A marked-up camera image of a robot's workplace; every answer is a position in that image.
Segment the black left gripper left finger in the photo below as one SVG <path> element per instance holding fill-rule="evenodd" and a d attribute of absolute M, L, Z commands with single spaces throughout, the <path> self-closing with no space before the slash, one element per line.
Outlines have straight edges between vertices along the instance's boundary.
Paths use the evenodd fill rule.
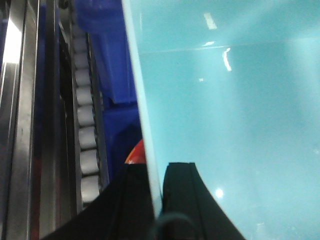
<path fill-rule="evenodd" d="M 105 190 L 46 240 L 145 240 L 155 221 L 146 164 L 125 164 Z"/>

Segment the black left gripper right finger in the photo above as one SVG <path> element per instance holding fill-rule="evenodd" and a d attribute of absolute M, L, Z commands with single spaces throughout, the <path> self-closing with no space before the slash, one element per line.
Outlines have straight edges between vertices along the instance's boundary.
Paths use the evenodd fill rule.
<path fill-rule="evenodd" d="M 194 163 L 169 163 L 163 182 L 162 212 L 174 214 L 166 240 L 242 240 L 243 235 L 214 200 Z"/>

